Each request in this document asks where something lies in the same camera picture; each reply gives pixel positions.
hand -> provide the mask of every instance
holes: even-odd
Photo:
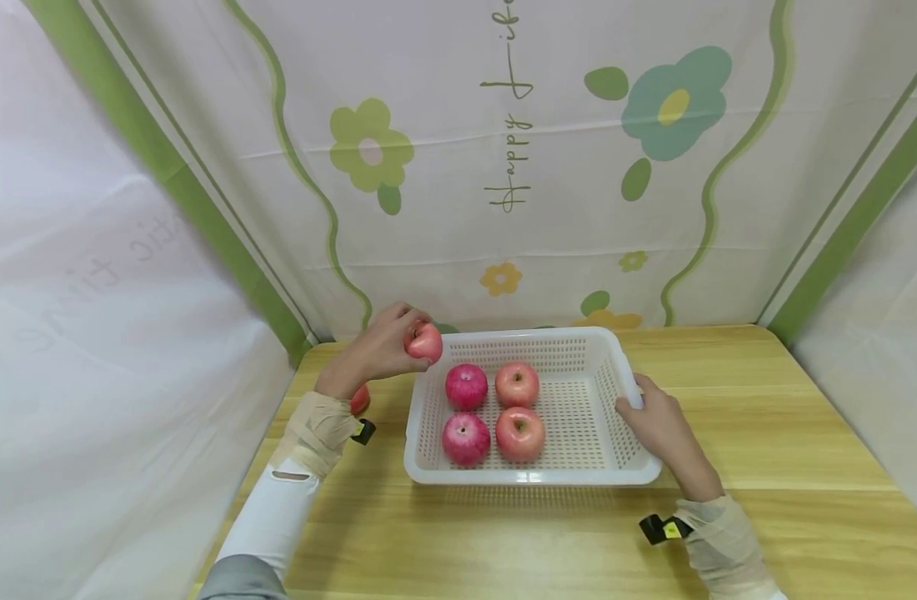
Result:
[[[644,408],[635,409],[621,397],[615,400],[615,410],[638,441],[672,469],[686,499],[706,502],[722,497],[722,480],[685,421],[679,400],[646,375],[635,373],[635,383],[642,388]]]
[[[404,351],[403,340],[406,331],[414,329],[419,323],[431,321],[432,317],[427,313],[404,302],[385,308],[368,329],[322,370],[315,392],[349,399],[372,379],[428,370],[432,362],[427,358],[409,356]]]

red apple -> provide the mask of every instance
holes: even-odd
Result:
[[[472,412],[456,412],[442,429],[442,449],[460,467],[472,467],[485,460],[491,444],[488,426]]]
[[[539,374],[526,362],[506,362],[495,374],[499,404],[532,408],[539,397]]]
[[[432,364],[442,357],[442,334],[430,322],[421,322],[404,333],[404,351],[412,358],[427,358]]]
[[[355,396],[352,396],[351,408],[352,414],[356,417],[366,408],[368,404],[372,402],[372,398],[368,395],[368,386],[362,386],[358,388],[358,391],[355,393]]]
[[[456,365],[445,375],[445,397],[457,411],[473,411],[489,395],[489,379],[485,371],[470,362]]]
[[[495,423],[495,442],[510,463],[532,462],[539,458],[545,444],[545,424],[532,409],[507,408]]]

beige bandage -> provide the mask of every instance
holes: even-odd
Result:
[[[679,500],[678,517],[693,528],[689,563],[713,600],[769,600],[779,592],[753,523],[729,495],[711,502]]]
[[[278,469],[286,459],[302,463],[325,479],[338,465],[345,442],[358,431],[348,400],[306,392],[284,429],[268,465]]]

white plastic basket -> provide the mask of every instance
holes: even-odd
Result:
[[[659,477],[661,462],[636,440],[615,412],[625,396],[635,408],[642,398],[629,360],[615,335],[602,327],[562,327],[443,335],[442,358],[415,378],[408,412],[404,468],[422,484],[630,486]],[[502,459],[495,444],[501,412],[495,373],[522,360],[539,373],[534,410],[545,423],[546,441],[534,462]],[[473,363],[489,377],[489,398],[476,414],[492,431],[492,446],[477,467],[458,467],[445,456],[441,433],[453,409],[445,397],[445,375]]]

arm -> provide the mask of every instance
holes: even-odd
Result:
[[[389,306],[322,370],[225,537],[199,600],[288,600],[284,574],[308,513],[358,429],[346,398],[366,381],[431,367],[403,347],[404,334],[429,321],[403,302]]]
[[[615,410],[650,453],[672,470],[684,500],[678,517],[693,528],[686,539],[689,563],[711,598],[785,600],[764,566],[764,556],[751,521],[722,486],[715,467],[685,421],[679,400],[659,389],[652,379],[635,375],[644,408],[635,410],[619,398]]]

